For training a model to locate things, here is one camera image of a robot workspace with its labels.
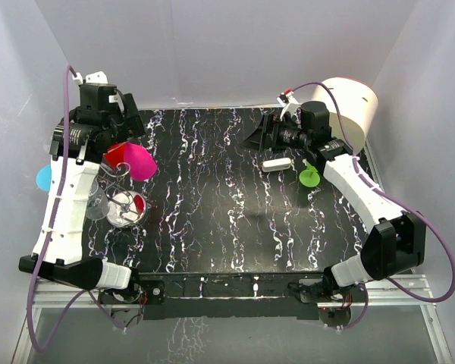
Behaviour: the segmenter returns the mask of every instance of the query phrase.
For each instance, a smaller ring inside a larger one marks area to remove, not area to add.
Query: white paper roll
[[[372,89],[359,81],[348,78],[329,78],[323,84],[331,89],[339,105],[342,122],[347,132],[350,144],[357,152],[364,147],[372,119],[378,108],[378,97]],[[344,139],[340,129],[337,113],[331,97],[323,87],[317,86],[312,101],[322,101],[330,111],[329,124],[332,127],[332,136]]]

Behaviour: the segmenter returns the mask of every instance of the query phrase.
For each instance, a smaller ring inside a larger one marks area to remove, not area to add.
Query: black marble surface
[[[148,218],[132,229],[86,220],[84,255],[142,272],[321,271],[356,254],[365,228],[329,182],[297,180],[298,151],[273,157],[239,147],[268,109],[143,111],[140,142],[158,164],[141,192]],[[267,158],[290,157],[291,169],[266,174]]]

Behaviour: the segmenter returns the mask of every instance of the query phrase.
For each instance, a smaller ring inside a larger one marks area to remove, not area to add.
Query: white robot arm
[[[88,193],[99,171],[102,156],[116,143],[145,134],[131,94],[121,94],[104,73],[75,77],[80,86],[80,106],[70,112],[69,148],[64,189],[49,229],[52,207],[58,197],[64,147],[63,121],[55,128],[51,144],[52,181],[39,239],[31,256],[20,258],[19,269],[32,273],[46,235],[51,233],[39,276],[50,281],[91,290],[96,287],[127,288],[132,269],[96,257],[84,257],[82,233]],[[118,105],[122,98],[124,111]]]
[[[324,270],[325,292],[332,295],[342,287],[381,280],[421,265],[425,252],[424,223],[374,193],[372,189],[378,185],[361,167],[359,172],[354,170],[352,150],[343,140],[331,135],[325,103],[310,101],[299,105],[291,92],[280,99],[285,104],[283,116],[263,115],[259,126],[242,146],[259,152],[303,150],[317,171],[342,192],[370,232],[360,254]],[[300,125],[291,117],[295,105],[300,109]],[[362,182],[359,174],[373,187]]]

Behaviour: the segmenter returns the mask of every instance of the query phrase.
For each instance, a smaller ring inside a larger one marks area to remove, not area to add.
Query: wire
[[[141,311],[142,315],[145,313],[145,305],[146,305],[147,302],[148,302],[148,297],[146,295],[146,292],[143,292],[143,300],[140,299],[138,301],[138,304],[140,305],[140,311]]]
[[[70,64],[67,65],[66,70],[64,71],[64,78],[63,78],[63,93],[64,93],[64,144],[63,144],[63,151],[62,151],[62,169],[61,169],[61,179],[59,181],[58,185],[58,192],[57,196],[55,197],[54,204],[52,205],[52,210],[51,210],[51,217],[49,219],[49,231],[45,235],[45,240],[44,244],[42,245],[42,249],[40,250],[39,257],[37,258],[36,266],[33,269],[32,273],[32,278],[30,279],[30,284],[29,284],[29,290],[27,294],[27,328],[29,331],[29,336],[30,336],[30,341],[32,342],[32,345],[34,349],[40,353],[43,353],[47,350],[49,347],[50,343],[52,342],[52,338],[54,337],[56,331],[59,328],[59,325],[61,324],[62,319],[66,315],[66,312],[69,310],[69,307],[76,301],[81,295],[83,295],[85,292],[88,292],[86,290],[82,290],[78,292],[72,299],[69,301],[69,303],[65,306],[64,310],[62,311],[61,315],[59,316],[59,320],[54,325],[54,328],[52,328],[52,331],[50,335],[47,337],[45,344],[43,347],[40,346],[39,342],[37,341],[37,336],[36,332],[34,331],[33,328],[33,296],[36,288],[36,282],[37,278],[39,277],[39,270],[42,265],[42,262],[44,261],[44,258],[46,256],[47,248],[49,246],[49,242],[51,241],[51,236],[52,236],[52,230],[54,228],[54,222],[56,215],[58,213],[58,207],[59,203],[61,201],[61,195],[62,191],[64,189],[64,185],[66,182],[66,173],[67,173],[67,159],[69,157],[69,73],[72,73],[74,76],[76,76],[76,71],[72,68]],[[94,303],[105,313],[119,328],[125,329],[125,327],[118,321],[116,321],[114,318],[112,318],[106,310],[103,308],[101,303],[94,297],[94,295],[91,292],[88,292],[91,298],[93,299]]]
[[[387,193],[383,192],[382,190],[380,190],[378,188],[373,188],[374,185],[371,182],[369,182],[366,177],[364,177],[362,174],[359,173],[360,169],[359,169],[359,163],[357,161],[356,149],[353,147],[353,145],[350,143],[349,139],[347,138],[347,132],[344,127],[344,123],[342,122],[342,117],[340,116],[339,106],[337,104],[337,101],[335,101],[334,94],[322,82],[304,83],[303,85],[295,87],[294,89],[292,89],[292,91],[296,91],[296,90],[301,89],[302,87],[305,87],[308,85],[321,86],[325,91],[327,91],[328,95],[331,97],[332,102],[334,103],[334,106],[335,106],[335,111],[337,112],[337,119],[339,120],[339,125],[342,130],[342,135],[344,135],[344,139],[346,140],[347,144],[349,144],[350,148],[352,148],[352,150],[353,150],[352,163],[353,163],[354,171],[357,173],[357,175],[359,176],[361,181],[364,182],[364,184],[366,186],[371,188],[379,196],[384,197],[385,199],[388,199],[389,201],[402,207],[403,209],[407,210],[408,212],[411,212],[416,217],[418,217],[421,221],[423,221],[423,224],[425,224],[431,230],[431,232],[436,236],[436,238],[440,242],[441,246],[443,247],[444,251],[446,252],[446,254],[448,256],[448,260],[450,261],[450,266],[452,269],[452,281],[450,284],[450,288],[448,288],[448,291],[443,296],[436,297],[436,298],[418,296],[417,294],[411,292],[410,290],[406,289],[401,284],[396,282],[393,278],[389,277],[389,278],[387,278],[387,280],[390,281],[392,284],[394,284],[396,287],[398,287],[400,290],[402,290],[404,293],[408,294],[409,296],[411,296],[413,298],[416,298],[417,300],[423,301],[423,302],[439,303],[439,302],[448,300],[452,296],[452,294],[455,292],[455,257],[453,256],[453,253],[450,251],[450,247],[448,246],[447,241],[443,238],[440,231],[427,218],[425,218],[425,216],[423,216],[422,214],[417,212],[415,209],[410,208],[408,205],[399,201],[398,199],[395,199],[394,197],[389,196]]]
[[[344,296],[344,299],[342,300],[342,306],[340,306],[339,309],[348,309],[351,304],[350,300],[351,300],[350,293],[348,293]]]
[[[349,307],[352,306],[352,301],[353,301],[353,297],[352,297],[352,292],[351,292],[350,297],[349,297],[349,304],[345,307],[346,309],[348,309]]]
[[[116,93],[120,96],[121,103],[123,104],[123,118],[126,119],[128,115],[127,100],[119,89],[116,89]]]
[[[362,312],[361,312],[361,314],[359,315],[359,317],[357,318],[356,321],[351,322],[347,326],[343,326],[343,328],[353,328],[354,326],[359,324],[360,321],[362,320],[362,318],[364,317],[364,315],[366,314],[367,308],[369,306],[369,295],[367,293],[366,286],[364,284],[358,284],[357,287],[359,287],[364,292],[364,308],[362,309]]]
[[[141,313],[139,313],[138,315],[135,315],[134,317],[132,317],[132,318],[130,319],[130,321],[129,321],[124,327],[125,327],[125,328],[128,328],[128,326],[130,326],[131,322],[132,322],[134,319],[136,319],[137,317],[139,317],[139,316],[143,316],[143,315],[142,315]]]

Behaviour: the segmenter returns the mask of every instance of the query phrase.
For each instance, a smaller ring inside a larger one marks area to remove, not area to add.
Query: white block
[[[86,75],[86,83],[99,83],[102,85],[107,85],[108,78],[103,71],[95,72],[94,74]]]
[[[102,263],[103,271],[96,288],[116,288],[123,290],[128,287],[131,269],[122,265],[108,263],[105,260]]]
[[[362,265],[360,254],[352,256],[348,260],[334,265],[331,270],[339,287],[365,283],[372,280],[372,277],[367,273]]]
[[[290,168],[291,159],[290,158],[279,158],[272,159],[271,161],[264,161],[261,169],[263,172],[273,172],[273,171],[283,171]]]

